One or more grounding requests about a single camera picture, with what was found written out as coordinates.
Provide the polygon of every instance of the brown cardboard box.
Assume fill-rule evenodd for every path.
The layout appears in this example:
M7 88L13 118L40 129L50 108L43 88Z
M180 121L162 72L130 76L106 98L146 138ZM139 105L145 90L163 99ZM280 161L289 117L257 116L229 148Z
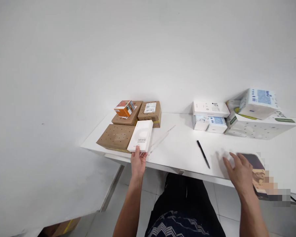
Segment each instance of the brown cardboard box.
M156 103L156 109L154 112L145 113L146 105L148 103ZM161 126L161 106L159 101L144 102L141 105L138 120L152 120L154 122L153 128L160 128Z
M137 106L137 107L128 118L121 118L120 116L115 115L114 118L112 119L112 123L136 126L136 123L138 121L137 116L138 116L142 101L133 101L133 104L134 106Z
M135 106L131 100L122 100L115 108L117 115L129 117L134 111Z
M134 129L135 126L110 124L96 143L109 150L130 153L127 147Z
M70 221L58 223L55 225L47 226L43 229L43 233L45 235L47 235L48 237L60 236L64 233L74 230L76 228L78 222L80 221L80 218L81 217L76 218L76 219L72 219Z

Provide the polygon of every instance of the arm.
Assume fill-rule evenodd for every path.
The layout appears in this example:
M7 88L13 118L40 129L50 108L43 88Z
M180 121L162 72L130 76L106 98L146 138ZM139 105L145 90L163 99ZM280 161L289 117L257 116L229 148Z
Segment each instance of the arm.
M223 157L223 160L241 202L240 236L268 237L259 200L252 185L252 165L242 154L230 155L234 158L234 168L227 158Z
M147 153L143 153L139 156L139 153L139 146L136 146L136 152L133 152L131 157L132 178L129 183L124 205L117 219L113 237L136 237L137 234L142 179L148 155Z

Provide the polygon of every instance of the white table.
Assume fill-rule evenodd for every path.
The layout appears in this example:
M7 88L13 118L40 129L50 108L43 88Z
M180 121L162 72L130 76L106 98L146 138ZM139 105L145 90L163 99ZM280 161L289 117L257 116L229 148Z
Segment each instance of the white table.
M81 147L125 165L130 162L130 154L108 150L96 144L114 116L114 111L109 113ZM258 155L266 170L270 170L279 189L291 189L293 196L296 195L296 127L266 141L195 131L192 123L190 114L163 113L161 128L152 131L147 167L233 187L222 157L232 160L229 152L252 153ZM197 140L204 150L210 169Z

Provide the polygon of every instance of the forearm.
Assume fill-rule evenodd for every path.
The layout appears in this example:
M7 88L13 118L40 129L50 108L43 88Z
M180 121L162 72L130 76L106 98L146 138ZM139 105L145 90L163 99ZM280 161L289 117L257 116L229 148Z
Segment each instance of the forearm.
M240 196L241 220L240 237L268 237L268 231L263 221L259 200L253 192Z
M124 205L114 229L113 237L136 236L139 222L141 187L142 177L132 177L129 183Z

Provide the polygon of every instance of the blue printed label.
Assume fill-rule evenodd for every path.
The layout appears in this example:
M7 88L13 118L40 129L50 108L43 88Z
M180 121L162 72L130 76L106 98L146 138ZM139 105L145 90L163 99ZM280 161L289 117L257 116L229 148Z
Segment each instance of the blue printed label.
M263 104L271 104L271 95L269 91L258 90L258 102Z

